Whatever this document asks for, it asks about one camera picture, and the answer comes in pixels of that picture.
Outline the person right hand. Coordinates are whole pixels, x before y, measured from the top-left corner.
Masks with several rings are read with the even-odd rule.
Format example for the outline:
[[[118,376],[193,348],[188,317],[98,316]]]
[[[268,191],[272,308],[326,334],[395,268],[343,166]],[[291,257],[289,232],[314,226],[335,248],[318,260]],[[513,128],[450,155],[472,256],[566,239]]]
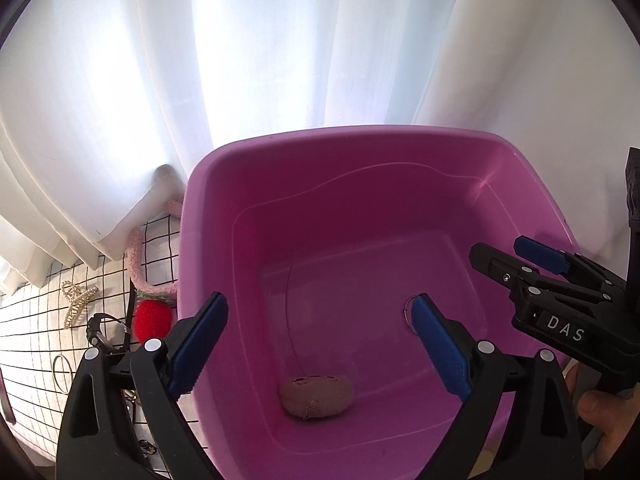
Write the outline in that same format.
[[[600,470],[611,460],[634,426],[639,415],[639,385],[635,385],[624,398],[598,390],[577,394],[581,371],[578,362],[571,362],[565,381],[577,416],[601,431],[598,444],[585,458],[587,469]]]

